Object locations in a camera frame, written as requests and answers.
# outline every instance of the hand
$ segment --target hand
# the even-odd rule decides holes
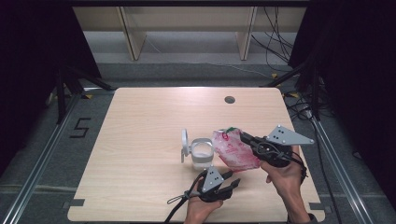
[[[299,148],[297,146],[291,148],[293,152],[299,154]],[[296,155],[293,155],[293,158],[299,160]],[[261,168],[268,173],[266,182],[273,182],[277,194],[282,198],[286,210],[288,210],[290,221],[293,223],[310,221],[300,192],[302,175],[300,164],[291,161],[288,166],[277,168],[266,161],[262,161]]]
[[[218,200],[213,203],[203,202],[199,197],[192,197],[189,199],[187,208],[187,215],[184,224],[201,224],[209,217],[209,215],[220,208],[223,205],[223,201]]]

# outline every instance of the tabletop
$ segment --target tabletop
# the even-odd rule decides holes
[[[193,169],[191,156],[180,161],[183,129],[191,143],[229,127],[264,136],[277,124],[293,130],[275,88],[117,89],[74,198],[80,204],[70,207],[68,218],[163,222],[174,207],[166,202],[187,190],[200,173]],[[214,165],[220,172],[228,170],[218,155]],[[284,204],[265,177],[261,169],[235,173],[230,181],[241,178],[239,187],[207,221],[285,221]],[[310,177],[302,185],[302,196],[307,211],[323,220],[324,212],[309,206],[320,203]],[[182,222],[186,208],[185,203],[172,220]]]

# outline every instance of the floor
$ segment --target floor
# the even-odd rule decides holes
[[[268,82],[272,76],[281,76],[284,71],[290,70],[287,63],[279,59],[273,53],[267,51],[252,40],[249,55],[246,61],[239,59],[238,48],[232,33],[148,33],[145,46],[138,61],[131,61],[126,48],[125,38],[119,32],[87,32],[87,40],[103,74],[103,80],[117,86],[145,86],[145,85],[220,85],[220,86],[257,86],[261,80]],[[263,33],[253,34],[259,42],[267,46],[268,35]],[[282,34],[292,44],[295,34]],[[281,47],[275,41],[269,45],[271,49],[282,53]],[[195,83],[183,79],[172,66],[177,64],[183,71],[191,71],[193,74],[197,69],[207,71],[208,77],[221,74],[224,79],[216,79],[212,82]],[[150,69],[157,69],[160,74],[152,75]],[[132,77],[132,69],[139,71],[150,78],[158,78],[162,74],[169,74],[173,79],[168,84],[148,83],[136,81]],[[227,76],[237,79],[246,78],[246,82],[231,82]],[[282,92],[294,91],[293,83],[298,77],[293,77],[279,88]],[[90,157],[95,136],[100,130],[100,124],[92,126],[84,141],[70,139],[68,136],[74,131],[74,124],[78,118],[90,119],[101,123],[106,115],[106,107],[111,102],[111,94],[95,93],[91,100],[79,99],[71,115],[71,121],[64,128],[64,136],[56,145],[62,146],[50,153],[50,159],[40,174],[34,192],[30,200],[22,210],[23,213],[13,223],[70,223],[67,220],[68,203],[73,199],[79,179],[83,173],[84,164]],[[286,97],[285,103],[290,105],[290,115],[293,125],[298,133],[308,137],[315,137],[312,124],[303,119],[297,119],[293,111],[299,103],[300,98]],[[48,139],[54,130],[57,119],[56,101],[52,100],[48,111],[43,114],[37,123],[36,132],[26,143],[26,148],[18,153],[9,169],[0,179],[0,219],[3,220],[7,210],[15,202],[23,184],[29,178],[29,174],[35,168],[39,155],[43,148],[47,147]],[[349,198],[344,184],[340,179],[334,166],[329,160],[332,154],[323,148],[303,147],[303,151],[312,170],[312,178],[322,200],[326,211],[326,219],[323,223],[396,223],[396,214],[390,206],[386,196],[375,182],[364,161],[359,159],[359,154],[348,141],[342,124],[338,123],[330,107],[323,108],[323,119],[320,125],[324,127],[329,138],[331,147],[335,151],[337,160],[340,161],[346,176],[349,178],[352,188],[358,192],[363,200],[364,207],[371,221],[361,220],[360,211],[354,210],[353,199]]]

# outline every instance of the black curtain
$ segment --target black curtain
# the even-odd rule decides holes
[[[319,75],[323,77],[332,106],[354,147],[396,208],[396,136],[393,88],[396,86],[396,17],[390,1],[345,1],[337,36],[328,43]],[[326,8],[309,8],[298,34],[291,63],[303,62],[313,48],[310,35],[324,27]],[[304,84],[312,74],[302,74]]]

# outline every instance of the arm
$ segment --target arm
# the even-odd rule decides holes
[[[298,147],[292,147],[295,153],[299,153]],[[309,223],[311,217],[305,210],[301,196],[301,167],[296,162],[283,168],[276,168],[262,161],[261,168],[268,173],[266,182],[273,183],[277,194],[282,198],[291,223]]]

